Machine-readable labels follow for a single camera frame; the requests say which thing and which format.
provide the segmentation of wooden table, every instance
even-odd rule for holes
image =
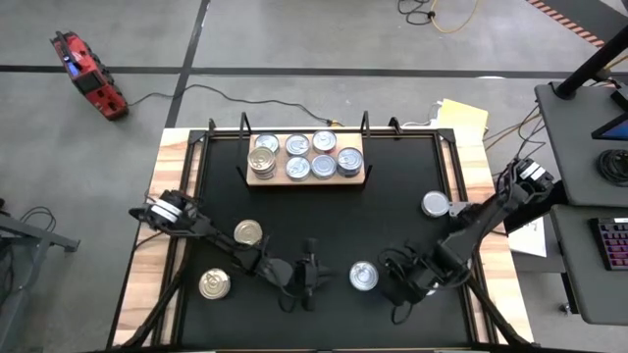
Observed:
[[[453,127],[455,131],[467,197],[469,201],[477,203],[485,201],[495,192],[489,163],[482,143],[485,122],[469,125],[469,122],[465,121],[458,125],[454,121],[453,124],[450,123],[452,126],[448,126]],[[163,190],[178,189],[180,187],[183,158],[189,131],[189,128],[167,128],[164,130],[149,188],[149,194],[152,197],[158,197]],[[195,154],[188,186],[189,194],[193,193],[195,186],[198,160],[199,156]],[[449,184],[455,185],[455,176],[453,176],[451,171],[449,153],[445,153],[445,163],[447,165]],[[451,193],[455,199],[457,190],[453,189]],[[137,241],[141,241],[153,233],[154,231],[150,230],[146,225],[142,225]],[[129,339],[156,303],[159,297],[168,243],[168,236],[161,235],[145,243],[135,251],[126,286],[123,288],[124,296],[122,297],[120,316],[115,328],[114,345],[121,344]],[[178,246],[178,250],[182,251],[183,246]],[[522,337],[532,341],[533,336],[507,238],[495,233],[489,234],[482,243],[480,254],[492,300],[517,332]],[[175,299],[171,302],[166,313],[165,332],[170,332],[172,328],[174,305]],[[484,316],[475,298],[474,314],[480,340],[487,341]],[[168,343],[170,335],[166,333],[163,334],[163,337],[162,343]]]

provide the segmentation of concrete floor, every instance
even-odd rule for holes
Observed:
[[[48,38],[71,29],[110,66],[180,66],[200,0],[98,2],[0,0],[0,65],[58,65]],[[469,11],[442,1],[443,25]],[[393,1],[214,0],[195,67],[383,68],[417,70],[570,71],[595,52],[523,0],[484,0],[460,33],[407,25]],[[178,76],[116,75],[129,101],[172,93]],[[0,74],[0,196],[20,215],[49,206],[57,230],[81,239],[78,253],[51,251],[28,308],[23,347],[45,352],[102,348],[131,253],[136,222],[127,209],[148,185],[170,101],[150,98],[109,123],[61,74]],[[191,76],[235,98],[298,102],[346,125],[369,110],[372,124],[391,116],[423,122],[432,103],[453,99],[490,112],[489,128],[518,123],[535,105],[534,86],[548,79]],[[235,126],[246,111],[255,126],[316,126],[297,109],[246,106],[199,89],[188,91],[177,126]],[[539,139],[547,137],[539,134]],[[489,150],[493,172],[520,141]],[[557,175],[550,147],[535,159]],[[537,341],[550,347],[622,351],[627,328],[562,318],[559,277],[525,275],[521,286]]]

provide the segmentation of keyboard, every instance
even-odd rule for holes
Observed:
[[[591,219],[589,223],[606,269],[628,270],[628,218]]]

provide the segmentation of computer monitor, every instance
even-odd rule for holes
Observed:
[[[628,141],[628,113],[613,119],[610,123],[591,133],[593,139]]]

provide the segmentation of metal can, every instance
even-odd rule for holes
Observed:
[[[429,217],[438,218],[449,212],[449,199],[440,191],[430,191],[423,196],[421,208]]]
[[[336,134],[329,130],[316,131],[312,136],[314,151],[320,154],[332,153],[336,148],[336,142]]]
[[[368,291],[375,288],[379,280],[377,269],[367,261],[358,261],[349,271],[349,281],[357,290]]]
[[[260,179],[269,179],[275,176],[275,154],[264,146],[255,147],[248,154],[248,166]]]
[[[305,157],[310,151],[310,140],[302,134],[294,134],[286,139],[286,151],[291,157]]]
[[[363,163],[362,153],[353,147],[341,149],[338,153],[338,174],[355,177],[360,174]]]
[[[220,299],[229,293],[232,282],[221,269],[211,269],[200,277],[198,290],[207,299]]]
[[[253,220],[244,220],[235,226],[234,239],[240,244],[255,245],[262,239],[262,227]]]
[[[321,155],[312,160],[312,174],[324,180],[333,177],[336,173],[336,160],[332,156]]]
[[[304,181],[310,175],[310,162],[303,157],[292,157],[286,163],[286,174],[292,181]]]
[[[264,133],[255,139],[255,147],[268,147],[277,155],[279,153],[279,138],[272,133]]]

